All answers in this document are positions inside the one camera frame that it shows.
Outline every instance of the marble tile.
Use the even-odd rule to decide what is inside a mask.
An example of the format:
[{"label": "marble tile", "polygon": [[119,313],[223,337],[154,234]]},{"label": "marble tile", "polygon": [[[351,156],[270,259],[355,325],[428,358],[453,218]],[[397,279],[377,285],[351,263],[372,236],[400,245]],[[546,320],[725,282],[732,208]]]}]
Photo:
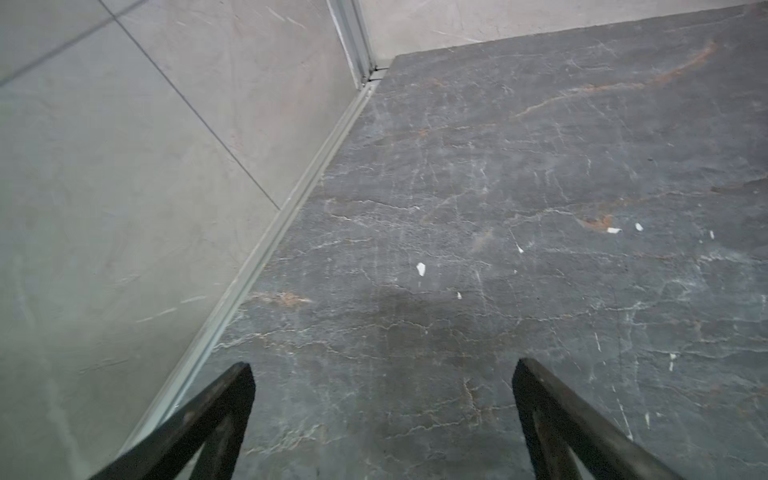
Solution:
[{"label": "marble tile", "polygon": [[766,58],[765,3],[398,57],[190,392],[251,363],[235,478],[533,478],[523,356],[764,478]]},{"label": "marble tile", "polygon": [[3,0],[0,81],[109,18],[96,0]]},{"label": "marble tile", "polygon": [[80,480],[276,209],[114,23],[0,88],[0,144],[0,456]]},{"label": "marble tile", "polygon": [[325,0],[150,0],[122,21],[278,205],[356,94]]}]

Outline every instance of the light gray wall tile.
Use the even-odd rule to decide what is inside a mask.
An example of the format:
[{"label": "light gray wall tile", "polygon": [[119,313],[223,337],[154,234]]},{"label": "light gray wall tile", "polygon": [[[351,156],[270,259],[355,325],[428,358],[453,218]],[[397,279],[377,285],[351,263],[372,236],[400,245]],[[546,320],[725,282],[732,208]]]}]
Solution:
[{"label": "light gray wall tile", "polygon": [[278,205],[356,94],[325,0],[150,0],[122,21]]},{"label": "light gray wall tile", "polygon": [[0,89],[0,458],[109,462],[276,213],[116,24]]},{"label": "light gray wall tile", "polygon": [[749,0],[359,0],[373,54],[400,54],[546,31],[752,3]]},{"label": "light gray wall tile", "polygon": [[108,18],[97,0],[3,0],[0,80]]},{"label": "light gray wall tile", "polygon": [[136,3],[138,0],[102,0],[104,2],[104,5],[109,8],[110,12],[114,14],[118,14],[125,10],[126,8],[130,7],[134,3]]}]

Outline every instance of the wall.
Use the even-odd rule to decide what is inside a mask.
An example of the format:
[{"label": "wall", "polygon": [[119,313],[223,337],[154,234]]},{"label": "wall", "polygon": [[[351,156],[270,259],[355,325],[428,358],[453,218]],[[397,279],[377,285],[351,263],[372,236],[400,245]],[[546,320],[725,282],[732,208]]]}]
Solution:
[{"label": "wall", "polygon": [[6,0],[0,39],[0,460],[86,478],[356,88],[325,0]]},{"label": "wall", "polygon": [[358,1],[379,65],[388,65],[395,56],[414,51],[750,3],[748,0]]}]

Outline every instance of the tile grout line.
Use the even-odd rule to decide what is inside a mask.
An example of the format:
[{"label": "tile grout line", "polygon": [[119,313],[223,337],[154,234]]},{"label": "tile grout line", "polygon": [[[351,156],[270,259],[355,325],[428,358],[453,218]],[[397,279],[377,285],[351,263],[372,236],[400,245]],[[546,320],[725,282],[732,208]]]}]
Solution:
[{"label": "tile grout line", "polygon": [[18,70],[13,71],[11,74],[6,76],[5,78],[0,79],[0,88],[6,86],[8,83],[10,83],[11,81],[14,81],[16,78],[21,77],[23,74],[27,73],[28,71],[33,70],[35,67],[42,65],[47,60],[50,60],[53,57],[58,57],[59,54],[61,54],[63,51],[70,48],[72,45],[78,43],[80,40],[86,39],[87,37],[91,36],[91,34],[96,33],[97,31],[101,30],[103,27],[106,27],[107,25],[112,23],[114,20],[116,20],[114,15],[112,15],[111,13],[110,15],[111,16],[109,18],[105,18],[104,20],[98,22],[96,25],[82,32],[77,37],[74,37],[71,40],[67,40],[66,42],[54,48],[53,50],[50,50],[48,53],[43,54],[41,57],[38,57],[32,62],[27,63],[23,67],[19,68]]},{"label": "tile grout line", "polygon": [[[256,178],[253,177],[253,175],[248,171],[248,169],[245,168],[245,166],[243,166],[243,164],[240,162],[240,159],[237,158],[234,153],[232,153],[232,150],[230,150],[230,148],[221,140],[219,135],[213,130],[213,128],[211,128],[211,126],[208,124],[208,122],[205,121],[205,119],[202,117],[202,115],[200,115],[200,113],[195,109],[195,107],[192,106],[190,101],[187,100],[187,97],[185,97],[184,94],[182,94],[181,91],[176,87],[176,85],[172,81],[170,81],[170,78],[168,78],[168,76],[165,74],[165,72],[163,72],[163,70],[160,68],[160,66],[152,59],[152,57],[147,53],[147,51],[144,50],[144,47],[142,47],[141,44],[139,44],[139,42],[136,40],[136,38],[134,38],[134,36],[131,35],[131,33],[128,31],[128,29],[125,28],[125,25],[122,24],[120,19],[114,13],[112,13],[112,11],[109,8],[107,8],[107,6],[104,4],[104,2],[102,0],[98,0],[98,2],[101,4],[102,7],[104,7],[104,9],[107,12],[109,12],[109,15],[111,15],[111,17],[112,17],[111,20],[114,20],[115,23],[120,25],[120,28],[123,29],[125,34],[136,45],[136,47],[139,49],[139,51],[142,54],[144,54],[144,57],[146,57],[147,60],[149,60],[149,62],[152,64],[152,66],[154,66],[155,69],[160,73],[160,75],[165,79],[165,81],[168,82],[170,87],[174,89],[174,91],[179,95],[179,97],[181,97],[181,100],[183,100],[184,103],[187,104],[187,106],[190,108],[190,110],[192,110],[192,112],[197,116],[197,118],[200,119],[200,121],[203,123],[205,128],[210,132],[210,134],[212,134],[214,136],[214,138],[216,138],[216,140],[224,148],[224,150],[227,151],[227,153],[230,155],[230,157],[232,157],[232,159],[235,160],[235,162],[238,165],[240,165],[240,168],[243,169],[245,174],[248,175],[248,177],[253,181],[254,184],[256,184],[257,187],[259,187],[259,190],[261,190],[261,193],[264,194],[264,196],[267,198],[267,200],[269,200],[271,202],[271,204],[275,206],[277,211],[280,211],[280,206],[277,203],[275,203],[275,200],[272,200],[272,197],[266,192],[266,190],[263,189],[263,187],[259,184],[259,182],[256,181]],[[139,4],[143,3],[143,2],[144,2],[144,0],[139,0],[139,2],[136,2],[133,5],[131,5],[128,8],[126,8],[125,10],[123,10],[122,13],[125,13],[128,10],[133,9],[136,6],[139,6]]]}]

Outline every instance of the dark gray marble floor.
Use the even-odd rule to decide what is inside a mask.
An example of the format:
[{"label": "dark gray marble floor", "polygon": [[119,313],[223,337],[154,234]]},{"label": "dark gray marble floor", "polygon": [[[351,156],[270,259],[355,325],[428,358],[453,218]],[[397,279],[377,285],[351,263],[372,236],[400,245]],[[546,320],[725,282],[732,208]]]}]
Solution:
[{"label": "dark gray marble floor", "polygon": [[766,160],[767,4],[398,57],[197,379],[253,366],[237,478],[532,478],[521,356],[768,477]]}]

